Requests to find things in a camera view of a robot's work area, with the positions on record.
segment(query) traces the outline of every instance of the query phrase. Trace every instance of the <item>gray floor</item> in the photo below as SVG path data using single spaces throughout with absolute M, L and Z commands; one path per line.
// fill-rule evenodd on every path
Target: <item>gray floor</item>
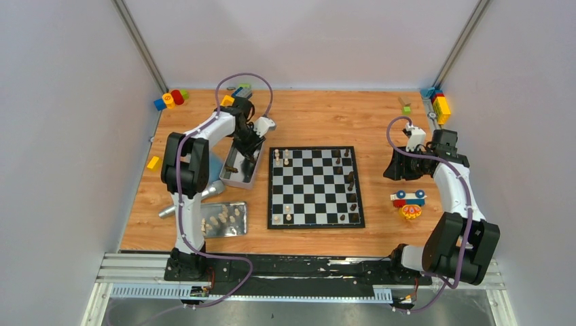
M 418 303 L 433 294 L 418 292 Z M 109 304 L 112 325 L 140 325 L 149 317 L 180 305 L 177 300 L 116 299 Z M 410 316 L 380 304 L 305 304 L 282 302 L 222 302 L 212 308 L 177 309 L 146 323 L 160 325 L 495 325 L 485 291 L 445 291 L 432 308 Z

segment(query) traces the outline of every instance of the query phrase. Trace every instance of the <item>white wall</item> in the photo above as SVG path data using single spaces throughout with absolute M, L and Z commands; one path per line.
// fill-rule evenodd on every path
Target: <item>white wall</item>
M 171 87 L 381 89 L 432 84 L 477 0 L 126 2 Z
M 493 1 L 444 85 L 519 325 L 574 323 L 576 2 Z
M 112 2 L 0 4 L 0 325 L 78 325 L 159 96 Z

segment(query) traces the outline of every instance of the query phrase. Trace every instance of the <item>yellow block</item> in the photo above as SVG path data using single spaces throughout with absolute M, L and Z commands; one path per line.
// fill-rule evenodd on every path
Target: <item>yellow block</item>
M 162 100 L 164 100 L 164 103 L 166 103 L 167 108 L 174 109 L 176 107 L 176 103 L 174 103 L 174 98 L 172 97 L 172 94 L 166 93 L 162 95 Z
M 158 156 L 154 156 L 150 160 L 150 162 L 148 162 L 146 168 L 148 168 L 148 170 L 157 171 L 161 166 L 162 166 L 162 159 L 159 158 Z
M 434 112 L 436 112 L 438 124 L 445 124 L 448 122 L 448 118 L 450 118 L 450 108 L 448 107 L 446 97 L 437 96 L 432 107 L 434 108 Z
M 220 106 L 229 107 L 230 105 L 232 105 L 232 103 L 234 103 L 234 97 L 232 97 L 230 95 L 226 95 L 226 96 L 224 96 L 224 98 L 220 102 Z

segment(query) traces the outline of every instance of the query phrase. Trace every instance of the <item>wooden tabletop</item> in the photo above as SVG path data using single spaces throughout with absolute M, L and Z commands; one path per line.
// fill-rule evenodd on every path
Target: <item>wooden tabletop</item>
M 222 92 L 221 97 L 229 92 Z M 252 190 L 227 187 L 206 202 L 245 201 L 248 203 L 248 234 L 206 240 L 208 252 L 281 253 L 294 255 L 386 256 L 399 244 L 424 245 L 436 226 L 442 206 L 438 190 L 430 177 L 416 181 L 392 181 L 382 177 L 390 163 L 392 147 L 386 141 L 386 127 L 401 115 L 398 96 L 412 100 L 414 124 L 431 132 L 424 106 L 417 92 L 326 92 L 276 91 L 270 112 L 277 129 L 266 135 L 267 147 L 353 145 L 365 228 L 268 230 L 268 148 L 257 172 Z M 259 117 L 268 104 L 268 91 L 255 91 L 251 98 Z M 175 109 L 164 110 L 156 131 L 149 159 L 164 156 L 166 138 L 171 132 L 195 128 L 210 116 L 215 107 L 213 90 L 192 90 L 190 99 Z M 393 128 L 392 138 L 406 145 L 403 122 Z M 213 151 L 225 158 L 231 139 L 224 139 Z M 392 206 L 390 194 L 405 190 L 426 191 L 428 198 L 420 217 L 406 221 Z M 172 204 L 160 172 L 145 169 L 134 201 L 130 220 L 122 239 L 122 249 L 171 250 L 176 239 L 174 216 L 160 219 L 158 212 Z

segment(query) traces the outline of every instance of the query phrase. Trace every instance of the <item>chessboard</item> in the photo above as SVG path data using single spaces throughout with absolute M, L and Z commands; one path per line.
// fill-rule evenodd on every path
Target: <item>chessboard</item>
M 271 147 L 268 229 L 364 228 L 353 146 Z

